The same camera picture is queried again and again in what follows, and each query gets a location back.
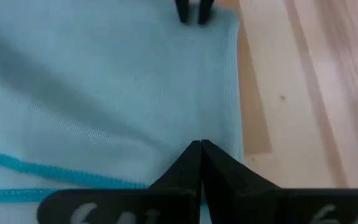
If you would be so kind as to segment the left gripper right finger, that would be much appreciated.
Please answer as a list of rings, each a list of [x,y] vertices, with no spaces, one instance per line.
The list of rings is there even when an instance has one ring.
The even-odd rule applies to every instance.
[[[358,189],[286,189],[203,140],[203,184],[213,223],[358,223]]]

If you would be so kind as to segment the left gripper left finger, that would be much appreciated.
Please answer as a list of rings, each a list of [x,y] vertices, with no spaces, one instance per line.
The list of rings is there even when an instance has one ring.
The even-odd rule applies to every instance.
[[[42,224],[198,223],[202,145],[193,141],[147,189],[69,189],[45,198],[37,209]]]

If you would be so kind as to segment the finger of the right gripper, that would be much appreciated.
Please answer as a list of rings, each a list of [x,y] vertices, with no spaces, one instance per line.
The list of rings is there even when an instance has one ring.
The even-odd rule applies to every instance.
[[[208,22],[213,4],[214,0],[200,0],[198,24],[206,24]]]
[[[189,18],[189,0],[175,0],[175,5],[180,22],[186,24]]]

